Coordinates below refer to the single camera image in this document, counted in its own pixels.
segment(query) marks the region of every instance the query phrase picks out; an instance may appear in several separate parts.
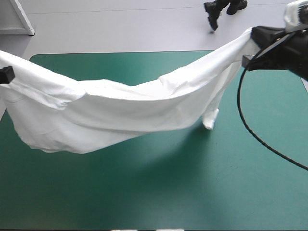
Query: white cloth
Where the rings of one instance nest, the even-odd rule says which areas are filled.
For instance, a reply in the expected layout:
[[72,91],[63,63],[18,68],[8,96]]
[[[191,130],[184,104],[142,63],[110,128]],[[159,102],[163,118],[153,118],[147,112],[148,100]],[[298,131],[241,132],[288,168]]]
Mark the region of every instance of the white cloth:
[[0,52],[0,68],[15,79],[0,97],[21,140],[45,152],[87,153],[143,135],[192,125],[212,129],[222,94],[243,54],[255,54],[251,29],[216,51],[157,80],[128,86],[102,79],[76,81]]

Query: green mat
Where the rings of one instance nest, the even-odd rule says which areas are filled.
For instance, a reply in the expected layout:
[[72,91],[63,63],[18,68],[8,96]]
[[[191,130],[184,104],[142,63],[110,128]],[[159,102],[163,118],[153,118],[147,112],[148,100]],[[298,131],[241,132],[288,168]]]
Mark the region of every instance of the green mat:
[[[35,55],[77,80],[129,85],[209,51]],[[0,122],[0,228],[306,230],[308,172],[259,144],[236,107],[239,75],[213,131],[157,132],[89,154],[31,150],[7,114]],[[288,71],[247,73],[243,112],[268,144],[308,165],[308,95]]]

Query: robotic arm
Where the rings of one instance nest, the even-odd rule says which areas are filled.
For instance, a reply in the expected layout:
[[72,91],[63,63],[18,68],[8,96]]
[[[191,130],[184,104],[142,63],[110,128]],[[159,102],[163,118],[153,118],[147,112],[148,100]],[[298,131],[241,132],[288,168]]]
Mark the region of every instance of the robotic arm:
[[257,26],[251,39],[263,50],[257,57],[244,55],[242,66],[259,69],[290,70],[308,80],[308,0],[287,5],[285,28]]

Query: gray floor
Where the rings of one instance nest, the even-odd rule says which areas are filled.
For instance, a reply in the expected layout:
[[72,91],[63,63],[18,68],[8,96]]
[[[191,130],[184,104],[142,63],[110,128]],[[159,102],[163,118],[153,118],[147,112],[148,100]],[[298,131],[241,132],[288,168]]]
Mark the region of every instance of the gray floor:
[[20,0],[36,34],[2,35],[0,50],[35,54],[214,50],[248,27],[284,27],[292,0],[249,0],[210,33],[202,0]]

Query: black pants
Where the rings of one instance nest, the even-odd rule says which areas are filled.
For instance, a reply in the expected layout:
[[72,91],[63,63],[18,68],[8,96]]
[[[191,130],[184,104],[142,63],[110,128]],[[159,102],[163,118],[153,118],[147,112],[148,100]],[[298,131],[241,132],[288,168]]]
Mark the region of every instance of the black pants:
[[239,4],[241,0],[216,0],[217,6],[221,9],[225,8],[229,3]]

